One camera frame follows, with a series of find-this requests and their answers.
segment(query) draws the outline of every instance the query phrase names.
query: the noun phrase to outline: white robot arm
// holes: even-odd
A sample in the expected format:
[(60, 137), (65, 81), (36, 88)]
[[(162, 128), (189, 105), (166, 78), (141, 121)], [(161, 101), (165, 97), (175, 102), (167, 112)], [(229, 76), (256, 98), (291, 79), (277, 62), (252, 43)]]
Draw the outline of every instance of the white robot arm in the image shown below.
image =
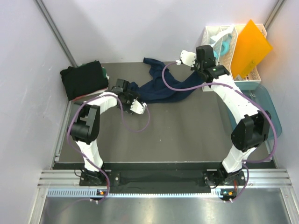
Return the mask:
[[(143, 114), (147, 106), (139, 101), (138, 94), (128, 90), (128, 84), (128, 81), (118, 79), (116, 86), (112, 90), (100, 94), (100, 96), (103, 96), (102, 98), (95, 99), (83, 107), (71, 128), (71, 136), (81, 152), (99, 168), (103, 166), (103, 160), (100, 157), (96, 140), (100, 130), (100, 115), (109, 108), (117, 106), (117, 98), (120, 99), (123, 110), (128, 113)], [(75, 102), (71, 111), (71, 117), (74, 116), (74, 113), (82, 103)], [(86, 170), (98, 172), (98, 169), (90, 164), (86, 158), (84, 158), (84, 162)]]
[(236, 92), (241, 90), (235, 85), (229, 71), (223, 65), (215, 64), (211, 46), (199, 46), (196, 53), (183, 50), (177, 63), (190, 66), (206, 83), (226, 84), (232, 87), (230, 89), (223, 85), (210, 85), (232, 112), (237, 123), (231, 134), (233, 145), (217, 170), (219, 183), (231, 182), (240, 173), (242, 161), (267, 140), (270, 124), (257, 107)]

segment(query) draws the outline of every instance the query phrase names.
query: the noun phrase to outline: metal floor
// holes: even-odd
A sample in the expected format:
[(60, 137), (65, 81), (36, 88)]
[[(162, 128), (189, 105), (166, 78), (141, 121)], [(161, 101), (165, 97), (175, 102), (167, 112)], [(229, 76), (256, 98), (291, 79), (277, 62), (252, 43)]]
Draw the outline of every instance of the metal floor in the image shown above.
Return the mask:
[(233, 204), (209, 198), (47, 198), (40, 224), (290, 224), (279, 189), (247, 189)]
[[(112, 87), (117, 78), (139, 85), (151, 80), (150, 66), (143, 63), (104, 64)], [(170, 67), (173, 76), (184, 81), (192, 72), (184, 65)], [(132, 133), (122, 124), (120, 110), (109, 109), (101, 115), (98, 147), (106, 162), (139, 161), (222, 161), (232, 143), (232, 128), (224, 103), (214, 92), (194, 91), (177, 103), (150, 104), (151, 121), (142, 133)], [(125, 114), (125, 120), (136, 130), (145, 126), (148, 115)], [(260, 146), (250, 159), (268, 154)], [(59, 162), (83, 162), (83, 158), (66, 142)]]

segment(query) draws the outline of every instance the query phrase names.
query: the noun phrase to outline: folded black garment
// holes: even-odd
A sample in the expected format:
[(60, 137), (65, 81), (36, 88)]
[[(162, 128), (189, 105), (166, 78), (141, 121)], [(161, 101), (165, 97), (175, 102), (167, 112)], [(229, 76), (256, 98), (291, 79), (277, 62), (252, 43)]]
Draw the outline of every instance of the folded black garment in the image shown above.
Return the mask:
[(99, 61), (90, 62), (77, 68), (68, 67), (60, 72), (69, 100), (108, 87)]

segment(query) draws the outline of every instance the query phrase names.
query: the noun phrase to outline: gray table surface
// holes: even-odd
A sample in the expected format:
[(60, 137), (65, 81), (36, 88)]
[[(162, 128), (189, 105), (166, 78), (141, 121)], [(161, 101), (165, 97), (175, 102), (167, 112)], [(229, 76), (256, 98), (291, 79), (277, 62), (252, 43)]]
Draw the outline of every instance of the gray table surface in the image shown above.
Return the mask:
[[(108, 63), (104, 67), (110, 76), (110, 87), (117, 78), (139, 85), (151, 80), (150, 66), (143, 63)], [(192, 73), (184, 65), (173, 65), (170, 71), (179, 81)], [(103, 161), (222, 161), (232, 146), (228, 112), (214, 92), (198, 89), (180, 102), (150, 104), (149, 111), (150, 124), (141, 133), (132, 133), (125, 128), (116, 107), (101, 115), (97, 143)], [(138, 130), (145, 126), (148, 115), (125, 114), (124, 118), (132, 129)], [(250, 159), (267, 155), (263, 144)], [(65, 140), (59, 161), (83, 162), (83, 158)]]

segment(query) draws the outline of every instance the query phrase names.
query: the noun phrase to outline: orange folder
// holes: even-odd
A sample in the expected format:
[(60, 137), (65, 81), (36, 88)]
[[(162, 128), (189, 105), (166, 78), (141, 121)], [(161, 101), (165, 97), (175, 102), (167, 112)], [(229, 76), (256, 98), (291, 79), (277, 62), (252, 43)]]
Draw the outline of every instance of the orange folder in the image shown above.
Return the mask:
[(250, 20), (238, 36), (231, 72), (245, 78), (264, 57), (273, 49), (252, 20)]

